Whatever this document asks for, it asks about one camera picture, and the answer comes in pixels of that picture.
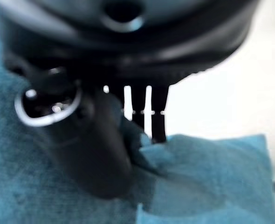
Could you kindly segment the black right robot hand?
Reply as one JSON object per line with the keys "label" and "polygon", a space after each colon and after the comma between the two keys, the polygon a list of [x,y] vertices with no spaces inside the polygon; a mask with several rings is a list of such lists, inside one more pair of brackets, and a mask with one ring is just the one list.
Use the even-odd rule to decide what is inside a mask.
{"label": "black right robot hand", "polygon": [[121,89],[133,89],[143,131],[145,89],[153,137],[165,141],[171,85],[223,62],[245,41],[257,0],[0,0],[5,68],[28,81],[14,101],[52,162],[105,199],[131,187],[145,167],[140,141],[126,137]]}

